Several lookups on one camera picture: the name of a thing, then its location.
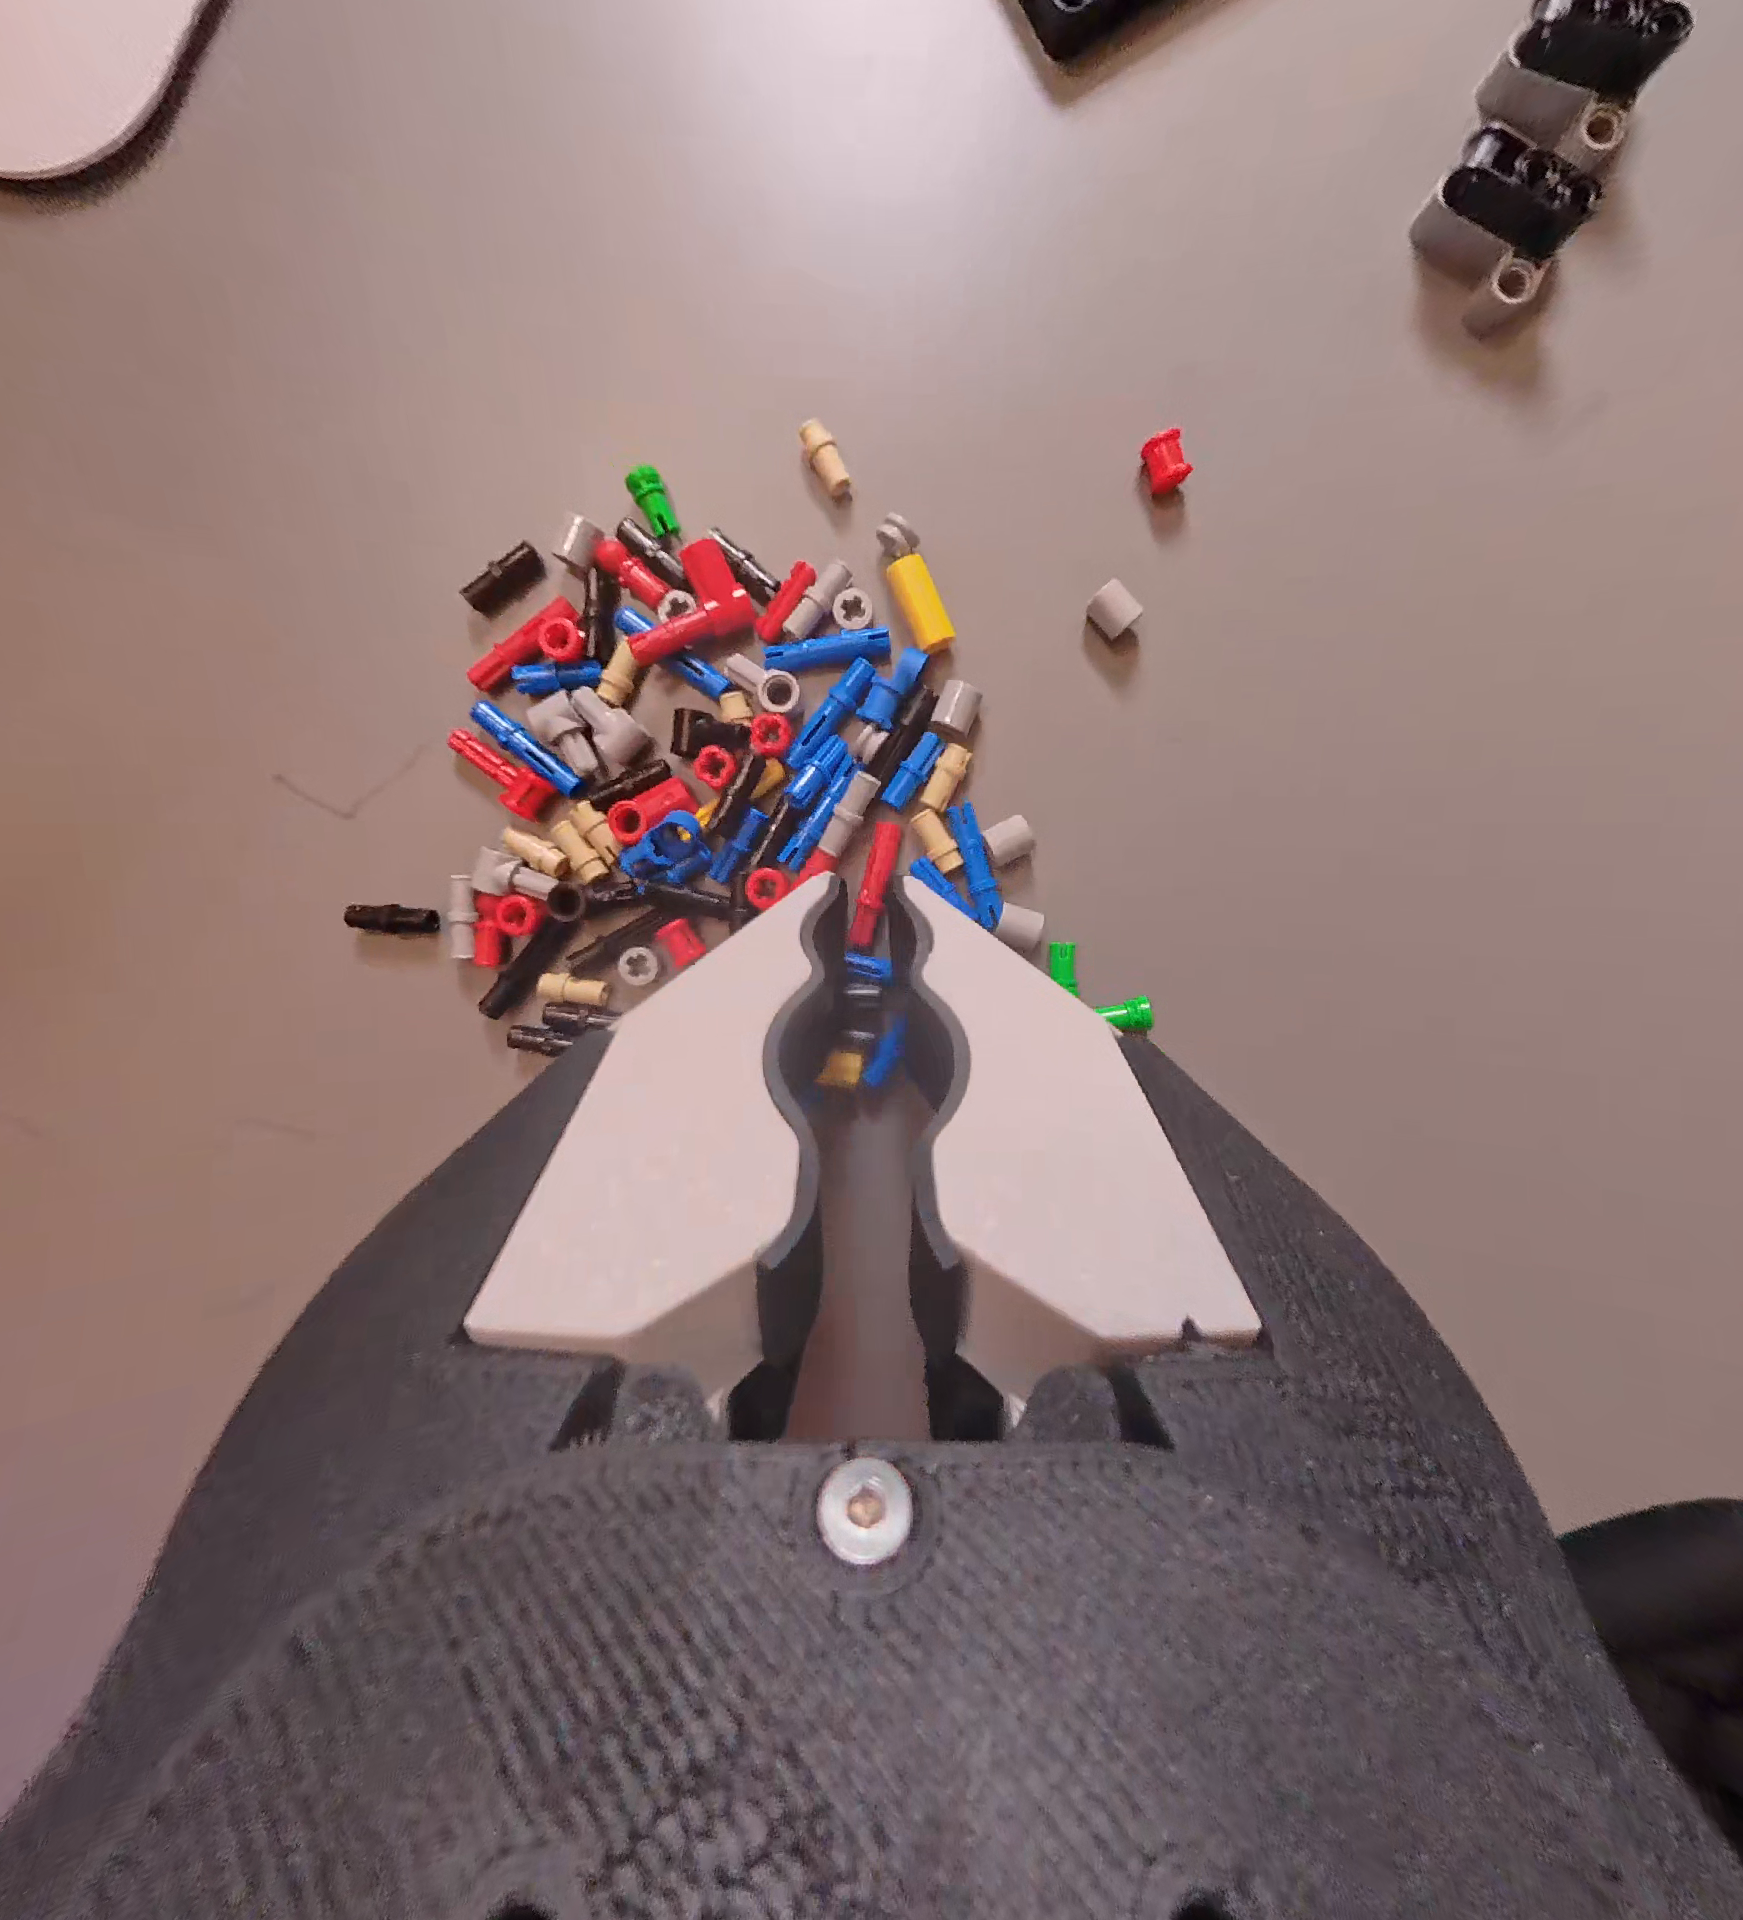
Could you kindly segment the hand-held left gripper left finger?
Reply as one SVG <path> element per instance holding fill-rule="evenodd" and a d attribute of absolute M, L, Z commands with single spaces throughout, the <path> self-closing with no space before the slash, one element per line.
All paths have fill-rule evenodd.
<path fill-rule="evenodd" d="M 673 1370 L 726 1418 L 786 1387 L 822 1292 L 804 1094 L 829 1046 L 842 879 L 765 909 L 573 1049 L 578 1099 L 461 1331 Z"/>

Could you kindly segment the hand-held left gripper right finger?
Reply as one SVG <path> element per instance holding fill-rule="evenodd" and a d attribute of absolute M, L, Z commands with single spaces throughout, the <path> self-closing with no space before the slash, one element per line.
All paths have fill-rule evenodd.
<path fill-rule="evenodd" d="M 903 882 L 910 1306 L 932 1432 L 1001 1432 L 1039 1379 L 1262 1323 L 1121 1035 L 966 912 Z"/>

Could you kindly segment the pile of small lego pieces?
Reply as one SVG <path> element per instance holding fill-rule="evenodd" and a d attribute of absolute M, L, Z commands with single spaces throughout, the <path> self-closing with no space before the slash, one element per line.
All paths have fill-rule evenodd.
<path fill-rule="evenodd" d="M 507 1050 L 568 1055 L 820 875 L 846 883 L 822 1088 L 880 1088 L 903 1062 L 906 879 L 1080 997 L 1075 945 L 1008 892 L 1031 827 L 985 823 L 968 796 L 980 688 L 950 671 L 951 645 L 922 653 L 892 603 L 886 562 L 924 553 L 908 518 L 880 522 L 870 584 L 842 559 L 772 568 L 714 524 L 688 532 L 660 468 L 623 487 L 614 524 L 573 514 L 459 591 L 480 620 L 517 622 L 473 656 L 447 740 L 500 819 L 450 877 L 437 938 L 486 979 L 478 1012 Z M 880 938 L 848 954 L 889 818 L 906 839 Z"/>

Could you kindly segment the grey lego connector assembly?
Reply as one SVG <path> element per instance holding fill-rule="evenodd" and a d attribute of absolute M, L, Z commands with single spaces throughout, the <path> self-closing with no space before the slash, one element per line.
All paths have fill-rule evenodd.
<path fill-rule="evenodd" d="M 1618 154 L 1637 97 L 1691 28 L 1683 3 L 1532 3 L 1476 91 L 1477 115 L 1594 171 Z"/>

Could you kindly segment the yellow lego connector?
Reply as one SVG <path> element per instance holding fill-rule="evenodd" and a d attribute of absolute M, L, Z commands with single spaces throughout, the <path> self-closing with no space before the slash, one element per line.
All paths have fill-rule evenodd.
<path fill-rule="evenodd" d="M 910 550 L 888 560 L 883 579 L 912 643 L 928 656 L 948 649 L 956 638 L 956 624 L 924 554 Z"/>

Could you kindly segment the grey and black lego assembly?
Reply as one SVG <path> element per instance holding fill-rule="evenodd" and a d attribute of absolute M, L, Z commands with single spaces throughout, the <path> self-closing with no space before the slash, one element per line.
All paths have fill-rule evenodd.
<path fill-rule="evenodd" d="M 1464 289 L 1464 330 L 1491 340 L 1536 312 L 1557 251 L 1603 196 L 1566 157 L 1485 122 L 1411 219 L 1411 251 Z"/>

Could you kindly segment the black rectangular lego frame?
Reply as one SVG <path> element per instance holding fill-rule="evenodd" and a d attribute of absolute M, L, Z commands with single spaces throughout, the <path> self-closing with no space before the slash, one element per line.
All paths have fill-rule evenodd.
<path fill-rule="evenodd" d="M 1177 3 L 1018 3 L 1031 37 L 1047 60 L 1072 65 L 1108 44 L 1124 28 L 1148 20 Z"/>

